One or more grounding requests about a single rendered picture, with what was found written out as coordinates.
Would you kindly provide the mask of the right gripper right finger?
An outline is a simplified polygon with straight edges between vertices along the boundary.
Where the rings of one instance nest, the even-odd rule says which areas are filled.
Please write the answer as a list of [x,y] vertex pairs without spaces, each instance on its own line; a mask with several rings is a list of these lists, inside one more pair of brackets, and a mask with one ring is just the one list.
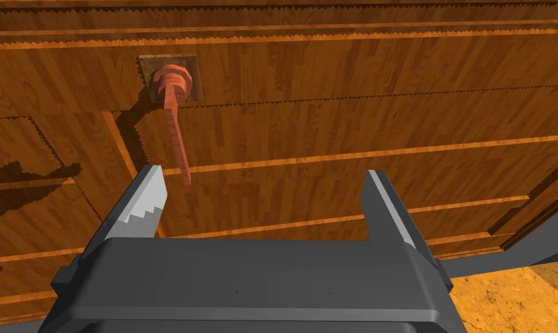
[[384,171],[366,172],[361,204],[371,241],[408,243],[429,263],[438,264]]

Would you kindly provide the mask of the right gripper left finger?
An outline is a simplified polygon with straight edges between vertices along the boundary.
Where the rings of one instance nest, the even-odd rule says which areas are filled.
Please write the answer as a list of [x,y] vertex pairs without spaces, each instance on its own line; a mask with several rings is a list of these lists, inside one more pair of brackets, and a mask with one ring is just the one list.
[[162,167],[144,166],[92,236],[81,256],[89,256],[109,238],[154,237],[167,196]]

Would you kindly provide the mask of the brown wooden door leaf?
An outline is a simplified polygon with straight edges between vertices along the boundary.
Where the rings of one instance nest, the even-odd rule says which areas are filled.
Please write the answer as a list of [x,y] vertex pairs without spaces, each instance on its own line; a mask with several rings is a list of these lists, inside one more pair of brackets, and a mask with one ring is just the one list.
[[[157,54],[198,58],[190,186]],[[558,0],[0,0],[0,326],[146,164],[161,238],[363,241],[381,169],[435,257],[508,254],[558,212]]]

